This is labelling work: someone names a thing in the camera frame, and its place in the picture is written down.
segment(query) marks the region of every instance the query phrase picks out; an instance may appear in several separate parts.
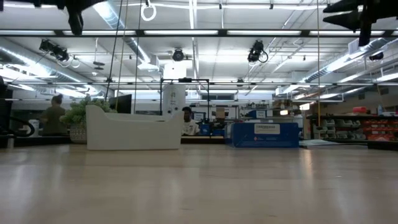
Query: potted plant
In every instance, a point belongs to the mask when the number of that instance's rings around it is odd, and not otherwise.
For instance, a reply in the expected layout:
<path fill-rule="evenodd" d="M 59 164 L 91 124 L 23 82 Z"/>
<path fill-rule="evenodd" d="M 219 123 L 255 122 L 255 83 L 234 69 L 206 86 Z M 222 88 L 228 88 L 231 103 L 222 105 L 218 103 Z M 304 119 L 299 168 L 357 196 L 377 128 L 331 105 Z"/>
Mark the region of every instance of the potted plant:
<path fill-rule="evenodd" d="M 105 113 L 115 113 L 109 107 L 109 103 L 100 99 L 91 99 L 87 96 L 79 103 L 73 102 L 70 104 L 71 110 L 68 110 L 64 116 L 60 118 L 61 122 L 70 126 L 70 139 L 74 143 L 86 144 L 86 106 L 95 105 L 102 108 Z"/>

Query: plant pot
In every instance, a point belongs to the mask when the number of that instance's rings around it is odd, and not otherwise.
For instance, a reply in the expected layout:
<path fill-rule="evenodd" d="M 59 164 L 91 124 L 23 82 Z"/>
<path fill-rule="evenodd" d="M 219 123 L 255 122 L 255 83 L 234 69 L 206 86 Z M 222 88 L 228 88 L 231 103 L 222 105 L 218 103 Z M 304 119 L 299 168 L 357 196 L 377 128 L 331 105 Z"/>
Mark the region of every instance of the plant pot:
<path fill-rule="evenodd" d="M 70 127 L 70 140 L 76 144 L 87 144 L 86 127 L 74 124 Z"/>

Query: dark hair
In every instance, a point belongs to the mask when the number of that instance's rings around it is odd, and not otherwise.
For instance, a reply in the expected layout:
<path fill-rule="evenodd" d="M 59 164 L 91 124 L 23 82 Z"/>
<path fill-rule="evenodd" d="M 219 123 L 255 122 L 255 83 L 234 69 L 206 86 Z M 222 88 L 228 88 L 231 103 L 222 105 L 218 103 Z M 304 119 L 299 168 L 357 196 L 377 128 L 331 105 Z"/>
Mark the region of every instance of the dark hair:
<path fill-rule="evenodd" d="M 192 113 L 191 107 L 189 106 L 182 108 L 182 111 L 188 111 L 189 113 Z"/>
<path fill-rule="evenodd" d="M 63 95 L 59 94 L 58 96 L 53 96 L 51 101 L 54 101 L 54 102 L 56 102 L 58 104 L 61 104 L 62 103 L 62 98 L 63 98 Z"/>

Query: green plant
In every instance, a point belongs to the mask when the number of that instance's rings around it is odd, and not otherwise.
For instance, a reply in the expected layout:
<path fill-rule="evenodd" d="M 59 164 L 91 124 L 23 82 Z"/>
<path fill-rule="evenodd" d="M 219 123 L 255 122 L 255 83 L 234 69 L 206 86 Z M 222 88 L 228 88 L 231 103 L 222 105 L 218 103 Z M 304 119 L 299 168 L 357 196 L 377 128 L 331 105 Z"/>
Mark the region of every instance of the green plant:
<path fill-rule="evenodd" d="M 86 126 L 86 106 L 87 105 L 95 105 L 102 108 L 105 113 L 115 113 L 115 110 L 112 110 L 109 107 L 109 103 L 104 100 L 99 99 L 91 99 L 87 96 L 84 100 L 81 100 L 79 103 L 73 102 L 70 104 L 71 110 L 68 110 L 64 116 L 60 118 L 61 122 L 72 125 L 83 125 Z"/>

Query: person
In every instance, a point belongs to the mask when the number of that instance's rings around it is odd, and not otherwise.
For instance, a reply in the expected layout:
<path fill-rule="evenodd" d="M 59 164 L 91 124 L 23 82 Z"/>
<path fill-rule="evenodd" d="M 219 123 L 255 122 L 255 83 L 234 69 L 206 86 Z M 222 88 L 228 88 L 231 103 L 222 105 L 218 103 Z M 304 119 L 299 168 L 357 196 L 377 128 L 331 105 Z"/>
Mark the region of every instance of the person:
<path fill-rule="evenodd" d="M 184 111 L 184 125 L 182 128 L 182 134 L 188 136 L 194 136 L 199 134 L 199 125 L 197 125 L 195 121 L 192 120 L 191 108 L 186 106 L 182 108 L 182 111 Z"/>
<path fill-rule="evenodd" d="M 65 109 L 61 107 L 62 95 L 54 96 L 51 99 L 51 107 L 47 108 L 41 122 L 44 123 L 43 136 L 63 136 L 67 134 L 65 125 L 60 121 L 60 117 L 65 115 Z"/>

